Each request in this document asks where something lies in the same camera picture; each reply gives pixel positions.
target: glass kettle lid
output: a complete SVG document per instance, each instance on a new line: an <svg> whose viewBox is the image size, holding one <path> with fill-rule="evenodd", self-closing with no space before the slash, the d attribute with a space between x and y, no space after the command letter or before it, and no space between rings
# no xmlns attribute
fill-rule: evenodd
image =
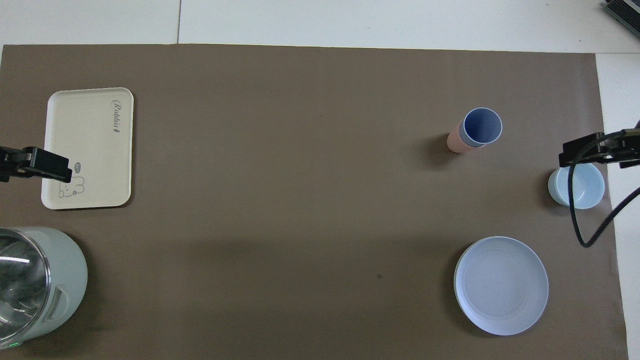
<svg viewBox="0 0 640 360"><path fill-rule="evenodd" d="M26 331L47 299L48 264L26 235L0 228L0 345Z"/></svg>

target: white table surface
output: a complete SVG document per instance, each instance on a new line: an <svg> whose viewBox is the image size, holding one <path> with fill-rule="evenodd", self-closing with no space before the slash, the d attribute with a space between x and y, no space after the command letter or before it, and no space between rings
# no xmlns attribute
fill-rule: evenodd
<svg viewBox="0 0 640 360"><path fill-rule="evenodd" d="M0 0L0 45L180 42L596 53L604 127L611 132L640 120L640 39L604 13L602 4L600 0ZM640 167L609 166L612 205L639 186L639 179ZM634 216L638 213L640 200L615 220L632 360L640 360L640 281L634 276L640 272L640 222Z"/></svg>

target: black cable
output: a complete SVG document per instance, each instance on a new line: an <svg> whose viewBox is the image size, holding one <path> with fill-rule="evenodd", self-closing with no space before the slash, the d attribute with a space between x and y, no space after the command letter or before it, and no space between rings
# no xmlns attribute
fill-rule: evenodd
<svg viewBox="0 0 640 360"><path fill-rule="evenodd" d="M597 145L600 142L603 142L605 140L610 140L610 139L619 139L622 138L623 136L625 136L627 132L624 130L621 131L617 131L615 133L610 133L607 135L604 135L603 137L593 140L592 142L589 142L588 144L586 144L573 158L573 161L571 162L571 165L569 166L569 176L568 176L568 191L569 191L569 211L571 212L571 221L573 223L573 230L575 231L575 235L576 237L578 237L578 242L580 242L580 245L582 245L583 247L590 247L592 246L596 240L598 239L598 237L600 237L600 235L604 232L604 230L607 228L607 226L609 225L609 223L611 223L611 221L613 220L614 217L616 217L616 215L629 203L631 202L633 199L635 199L638 195L640 195L640 187L635 189L632 193L630 193L629 195L627 195L627 197L625 197L624 200L622 200L615 209L613 209L608 215L607 217L604 219L604 221L600 224L600 226L598 227L598 229L596 230L595 233L593 233L592 237L589 239L589 241L585 242L584 239L582 238L582 234L580 233L580 227L578 226L578 220L575 217L575 202L573 199L573 172L575 170L575 166L578 165L578 162L582 159L582 157L589 151L591 150L592 147L594 147L595 145Z"/></svg>

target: white tray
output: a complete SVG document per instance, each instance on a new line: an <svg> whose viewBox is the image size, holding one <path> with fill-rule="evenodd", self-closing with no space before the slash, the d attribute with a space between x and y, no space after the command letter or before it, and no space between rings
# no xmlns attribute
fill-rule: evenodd
<svg viewBox="0 0 640 360"><path fill-rule="evenodd" d="M60 91L47 107L44 149L69 159L72 181L42 180L49 209L120 206L131 196L133 95L126 88Z"/></svg>

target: white plate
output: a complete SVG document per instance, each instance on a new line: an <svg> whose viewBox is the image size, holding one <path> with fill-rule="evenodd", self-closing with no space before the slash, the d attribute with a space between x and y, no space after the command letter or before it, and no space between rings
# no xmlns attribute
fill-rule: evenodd
<svg viewBox="0 0 640 360"><path fill-rule="evenodd" d="M549 281L538 255L505 236L484 238L460 257L454 275L462 311L480 329L514 335L535 324L547 306Z"/></svg>
<svg viewBox="0 0 640 360"><path fill-rule="evenodd" d="M49 209L120 206L131 196L133 95L125 88L59 91L47 107L44 149L69 159L71 183L42 180Z"/></svg>

